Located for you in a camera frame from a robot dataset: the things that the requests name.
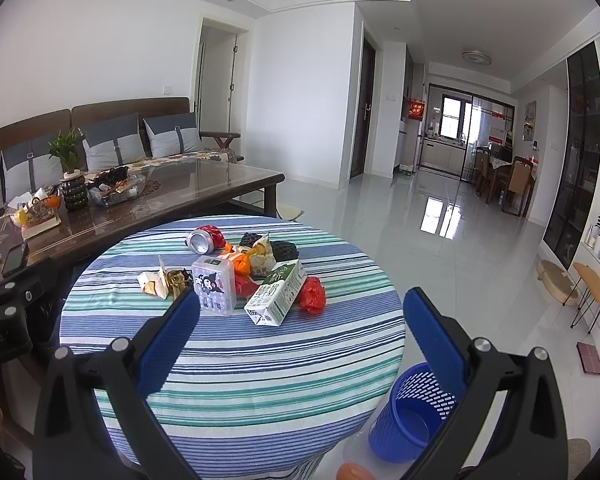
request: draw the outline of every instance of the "glass cabinet door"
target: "glass cabinet door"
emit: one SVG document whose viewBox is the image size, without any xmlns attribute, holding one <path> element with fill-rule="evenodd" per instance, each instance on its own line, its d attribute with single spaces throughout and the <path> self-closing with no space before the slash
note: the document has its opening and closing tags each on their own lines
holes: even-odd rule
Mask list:
<svg viewBox="0 0 600 480">
<path fill-rule="evenodd" d="M 600 166 L 600 67 L 594 43 L 568 60 L 569 127 L 554 211 L 544 241 L 566 269 L 586 230 Z"/>
</svg>

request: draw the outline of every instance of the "black vase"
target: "black vase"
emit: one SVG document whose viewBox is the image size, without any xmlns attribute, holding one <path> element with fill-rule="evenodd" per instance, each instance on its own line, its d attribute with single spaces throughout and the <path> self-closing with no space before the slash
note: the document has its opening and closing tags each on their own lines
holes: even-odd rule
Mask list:
<svg viewBox="0 0 600 480">
<path fill-rule="evenodd" d="M 60 183 L 60 189 L 64 196 L 64 206 L 68 211 L 82 209 L 89 204 L 87 185 L 84 181 L 83 174 L 72 178 L 71 180 L 63 180 Z"/>
</svg>

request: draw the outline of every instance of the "blue gripper pad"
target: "blue gripper pad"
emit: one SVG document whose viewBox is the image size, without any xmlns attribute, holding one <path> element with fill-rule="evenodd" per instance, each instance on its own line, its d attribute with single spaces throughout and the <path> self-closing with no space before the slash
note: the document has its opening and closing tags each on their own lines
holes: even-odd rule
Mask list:
<svg viewBox="0 0 600 480">
<path fill-rule="evenodd" d="M 433 305 L 419 287 L 412 288 L 404 297 L 404 319 L 431 371 L 440 387 L 459 400 L 466 392 L 464 357 L 440 323 L 440 314 L 436 316 L 431 308 Z M 464 337 L 469 344 L 468 336 Z"/>
<path fill-rule="evenodd" d="M 198 295 L 190 290 L 183 296 L 138 359 L 136 392 L 142 399 L 160 391 L 200 318 Z"/>
</svg>

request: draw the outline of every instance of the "ceiling lamp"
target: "ceiling lamp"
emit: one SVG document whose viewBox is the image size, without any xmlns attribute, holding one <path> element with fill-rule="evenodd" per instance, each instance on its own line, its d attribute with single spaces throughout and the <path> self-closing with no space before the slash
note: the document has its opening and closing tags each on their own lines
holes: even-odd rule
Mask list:
<svg viewBox="0 0 600 480">
<path fill-rule="evenodd" d="M 467 52 L 463 52 L 462 59 L 467 63 L 476 65 L 487 66 L 491 64 L 491 58 L 486 54 L 481 53 L 479 50 L 468 50 Z"/>
</svg>

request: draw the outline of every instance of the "metal screw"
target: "metal screw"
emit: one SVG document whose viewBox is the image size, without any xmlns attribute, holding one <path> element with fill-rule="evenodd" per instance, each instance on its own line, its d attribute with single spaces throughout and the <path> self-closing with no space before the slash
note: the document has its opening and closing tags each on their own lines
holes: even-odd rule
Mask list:
<svg viewBox="0 0 600 480">
<path fill-rule="evenodd" d="M 483 337 L 479 337 L 474 341 L 474 346 L 480 352 L 488 352 L 491 350 L 491 341 Z"/>
<path fill-rule="evenodd" d="M 64 359 L 69 355 L 69 349 L 66 346 L 61 346 L 54 352 L 54 357 L 56 359 Z"/>
<path fill-rule="evenodd" d="M 534 355 L 541 361 L 546 361 L 546 359 L 549 357 L 547 351 L 541 346 L 536 346 L 534 348 Z"/>
<path fill-rule="evenodd" d="M 115 352 L 122 352 L 125 351 L 129 346 L 129 339 L 127 339 L 126 337 L 119 337 L 117 339 L 113 340 L 113 343 L 111 343 L 111 348 L 115 351 Z"/>
</svg>

